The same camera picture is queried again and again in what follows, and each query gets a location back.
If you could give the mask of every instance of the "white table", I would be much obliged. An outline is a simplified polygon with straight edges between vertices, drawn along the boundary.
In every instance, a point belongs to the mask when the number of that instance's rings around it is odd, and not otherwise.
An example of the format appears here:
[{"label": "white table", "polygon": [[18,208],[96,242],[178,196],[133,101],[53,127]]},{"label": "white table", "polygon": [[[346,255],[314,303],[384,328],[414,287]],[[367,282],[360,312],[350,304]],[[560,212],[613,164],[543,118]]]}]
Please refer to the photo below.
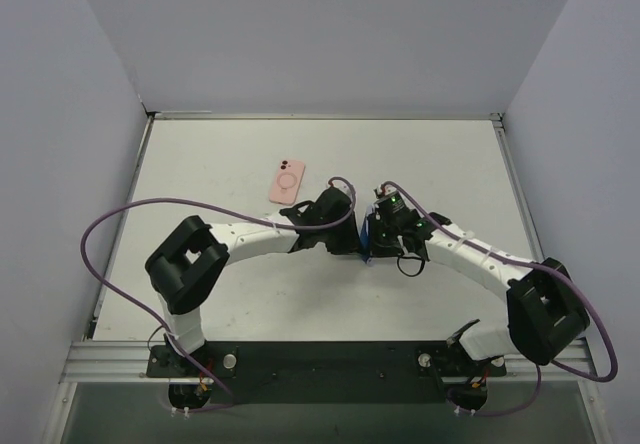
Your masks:
[{"label": "white table", "polygon": [[[490,121],[156,120],[133,200],[172,196],[256,216],[272,213],[279,206],[267,193],[285,158],[307,165],[299,200],[316,199],[333,175],[351,180],[359,224],[372,189],[393,179],[479,239],[531,256]],[[176,205],[130,211],[112,282],[159,311],[144,263],[193,214],[231,222]],[[331,256],[321,245],[226,268],[202,306],[210,340],[444,339],[471,319],[505,312],[497,297],[436,264],[411,279],[393,259],[368,267]],[[108,291],[94,339],[145,341],[155,327],[151,317]]]}]

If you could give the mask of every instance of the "wall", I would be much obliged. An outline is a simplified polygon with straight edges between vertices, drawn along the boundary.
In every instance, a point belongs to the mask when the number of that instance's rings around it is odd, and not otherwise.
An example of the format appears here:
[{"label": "wall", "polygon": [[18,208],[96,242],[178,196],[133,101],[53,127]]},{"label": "wall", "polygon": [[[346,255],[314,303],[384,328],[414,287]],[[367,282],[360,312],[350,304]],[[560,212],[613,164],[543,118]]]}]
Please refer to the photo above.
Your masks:
[{"label": "wall", "polygon": [[566,0],[88,0],[148,109],[504,111]]},{"label": "wall", "polygon": [[80,235],[123,202],[145,115],[86,0],[0,0],[0,28],[0,434],[31,443],[97,292]]},{"label": "wall", "polygon": [[[601,391],[619,442],[640,433],[638,9],[640,0],[569,0],[506,114],[544,251],[566,262],[618,350],[620,375]],[[590,342],[607,372],[599,339]]]}]

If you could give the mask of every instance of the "circle on phone case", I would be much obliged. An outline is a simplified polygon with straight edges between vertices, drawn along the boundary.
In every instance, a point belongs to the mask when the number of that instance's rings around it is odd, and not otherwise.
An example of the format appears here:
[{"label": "circle on phone case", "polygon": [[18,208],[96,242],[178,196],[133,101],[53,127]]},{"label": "circle on phone case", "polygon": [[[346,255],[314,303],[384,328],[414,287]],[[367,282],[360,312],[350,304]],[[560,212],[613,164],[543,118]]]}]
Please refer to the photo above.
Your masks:
[{"label": "circle on phone case", "polygon": [[294,176],[290,172],[283,172],[278,176],[278,185],[282,189],[291,189],[296,185],[297,182],[298,179],[296,178],[296,176]]}]

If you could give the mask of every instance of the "metal frame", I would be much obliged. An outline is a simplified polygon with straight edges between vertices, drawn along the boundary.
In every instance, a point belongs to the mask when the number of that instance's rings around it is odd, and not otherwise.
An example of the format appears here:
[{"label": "metal frame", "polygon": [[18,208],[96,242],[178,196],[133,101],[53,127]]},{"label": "metal frame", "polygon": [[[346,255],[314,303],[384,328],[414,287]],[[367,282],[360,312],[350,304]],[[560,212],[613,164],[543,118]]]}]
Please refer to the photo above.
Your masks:
[{"label": "metal frame", "polygon": [[[153,122],[155,119],[161,120],[187,120],[187,119],[313,119],[313,120],[416,120],[416,119],[465,119],[465,120],[490,120],[493,123],[496,138],[502,153],[505,167],[513,188],[514,196],[520,211],[527,239],[533,257],[536,260],[543,259],[543,252],[535,230],[534,222],[529,212],[522,187],[515,172],[513,159],[509,150],[502,124],[502,115],[493,113],[489,116],[407,116],[407,117],[380,117],[380,116],[331,116],[331,115],[215,115],[209,111],[204,112],[163,112],[150,115],[147,127],[140,144],[136,168],[131,182],[127,202],[130,202],[136,187],[138,175],[144,159],[144,155],[151,135]],[[111,248],[105,275],[109,275],[113,268],[115,254],[122,236],[126,213],[121,218],[114,244]],[[100,292],[96,302],[94,321],[97,319],[102,300],[104,299],[104,289]],[[75,395],[76,386],[79,383],[159,383],[167,382],[172,384],[196,383],[195,378],[184,379],[150,379],[146,376],[148,363],[148,349],[142,342],[108,342],[108,341],[83,341],[72,343],[69,356],[63,369],[60,384],[54,399],[53,408],[49,421],[43,434],[45,443],[60,442],[66,427],[67,419],[71,410],[71,404]],[[584,371],[593,371],[593,362],[585,340],[576,340],[571,346],[565,349],[558,360],[570,363],[572,366]],[[535,367],[522,356],[507,356],[506,364],[508,374],[506,379],[516,382],[534,381],[536,379]],[[552,381],[577,381],[584,402],[585,412],[591,424],[594,438],[598,444],[611,443],[609,427],[604,417],[602,399],[600,398],[597,386],[589,381],[579,379],[568,374],[555,366],[543,368],[543,379]],[[458,378],[443,378],[445,383],[458,382]]]}]

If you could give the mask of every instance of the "pink smartphone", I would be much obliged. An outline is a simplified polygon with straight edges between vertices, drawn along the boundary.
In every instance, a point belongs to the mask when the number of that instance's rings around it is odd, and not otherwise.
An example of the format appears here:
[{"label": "pink smartphone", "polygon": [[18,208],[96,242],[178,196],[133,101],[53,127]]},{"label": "pink smartphone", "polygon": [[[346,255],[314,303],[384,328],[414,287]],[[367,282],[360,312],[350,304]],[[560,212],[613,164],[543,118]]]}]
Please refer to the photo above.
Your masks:
[{"label": "pink smartphone", "polygon": [[303,174],[304,162],[283,159],[269,191],[269,200],[277,204],[295,203]]}]

